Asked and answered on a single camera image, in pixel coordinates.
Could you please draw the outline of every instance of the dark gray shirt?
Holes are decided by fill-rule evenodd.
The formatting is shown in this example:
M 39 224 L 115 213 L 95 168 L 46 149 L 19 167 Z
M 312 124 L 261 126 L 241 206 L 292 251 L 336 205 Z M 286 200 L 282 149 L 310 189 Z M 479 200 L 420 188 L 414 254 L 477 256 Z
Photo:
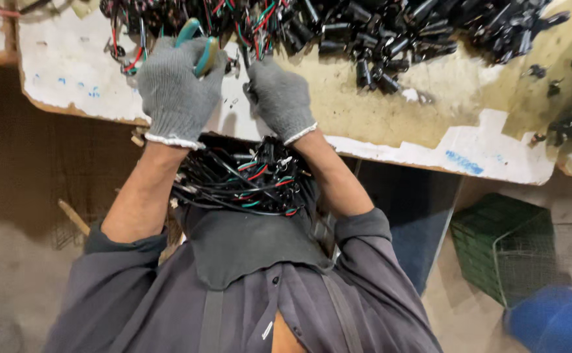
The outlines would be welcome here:
M 329 276 L 347 299 L 364 352 L 440 352 L 413 285 L 392 249 L 379 209 L 341 219 L 341 255 Z M 113 243 L 94 229 L 71 269 L 61 314 L 45 352 L 196 352 L 207 288 L 197 277 L 192 241 L 157 266 L 166 234 Z M 279 262 L 224 291 L 221 352 L 271 352 L 279 309 L 309 352 L 347 353 L 321 275 Z

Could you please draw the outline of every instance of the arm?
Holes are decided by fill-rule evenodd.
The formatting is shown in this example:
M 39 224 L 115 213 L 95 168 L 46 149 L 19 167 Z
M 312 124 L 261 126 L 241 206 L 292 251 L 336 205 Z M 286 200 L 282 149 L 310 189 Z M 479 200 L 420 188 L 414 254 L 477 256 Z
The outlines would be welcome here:
M 140 68 L 142 108 L 152 118 L 149 142 L 102 225 L 93 225 L 85 254 L 71 268 L 45 352 L 106 352 L 136 310 L 153 300 L 147 293 L 166 247 L 162 229 L 172 183 L 190 148 L 198 147 L 220 99 L 225 52 L 218 53 L 203 79 L 194 75 L 205 41 L 195 39 L 175 49 L 172 38 L 163 37 Z
M 109 240 L 133 243 L 162 232 L 172 182 L 187 154 L 187 148 L 147 143 L 101 225 Z
M 386 216 L 316 127 L 305 79 L 270 61 L 255 63 L 249 75 L 260 116 L 284 141 L 293 141 L 338 217 L 334 235 L 342 253 L 334 271 L 379 313 L 389 332 L 411 333 L 395 338 L 399 351 L 440 350 L 423 304 L 395 257 Z
M 338 217 L 367 213 L 373 209 L 365 189 L 342 159 L 316 129 L 293 143 L 305 158 L 330 207 Z

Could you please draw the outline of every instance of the strap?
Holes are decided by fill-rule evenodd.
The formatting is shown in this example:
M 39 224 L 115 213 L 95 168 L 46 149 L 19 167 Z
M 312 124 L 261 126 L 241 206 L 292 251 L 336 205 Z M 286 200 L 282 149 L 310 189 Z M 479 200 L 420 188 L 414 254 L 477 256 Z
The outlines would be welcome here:
M 208 290 L 203 307 L 199 353 L 219 353 L 221 342 L 222 291 Z
M 358 329 L 353 320 L 351 308 L 349 308 L 349 304 L 347 304 L 347 299 L 332 278 L 325 275 L 321 275 L 321 277 L 323 278 L 325 287 L 329 292 L 329 297 L 332 299 L 334 309 L 338 315 L 342 333 L 345 335 L 345 341 L 347 341 L 347 350 L 349 353 L 364 353 L 360 336 L 358 335 Z

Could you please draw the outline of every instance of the wooden stick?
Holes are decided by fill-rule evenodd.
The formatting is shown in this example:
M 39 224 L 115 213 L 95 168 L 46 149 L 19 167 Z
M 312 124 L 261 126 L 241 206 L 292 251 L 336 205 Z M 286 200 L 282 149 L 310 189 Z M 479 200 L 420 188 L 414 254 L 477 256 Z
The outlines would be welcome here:
M 64 211 L 68 218 L 79 228 L 79 230 L 87 237 L 90 235 L 90 227 L 83 221 L 77 212 L 66 201 L 61 198 L 57 201 L 59 207 Z

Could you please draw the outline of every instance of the person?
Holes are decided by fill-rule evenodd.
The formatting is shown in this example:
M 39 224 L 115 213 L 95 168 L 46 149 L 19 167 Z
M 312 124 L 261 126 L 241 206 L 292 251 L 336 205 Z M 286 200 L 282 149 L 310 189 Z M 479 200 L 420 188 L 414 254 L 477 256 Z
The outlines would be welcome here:
M 305 79 L 270 59 L 248 71 L 258 113 L 311 168 L 341 255 L 334 265 L 288 217 L 202 210 L 158 265 L 177 169 L 221 96 L 223 51 L 192 72 L 204 44 L 164 37 L 140 69 L 147 146 L 73 264 L 44 351 L 440 352 L 384 213 L 325 141 Z

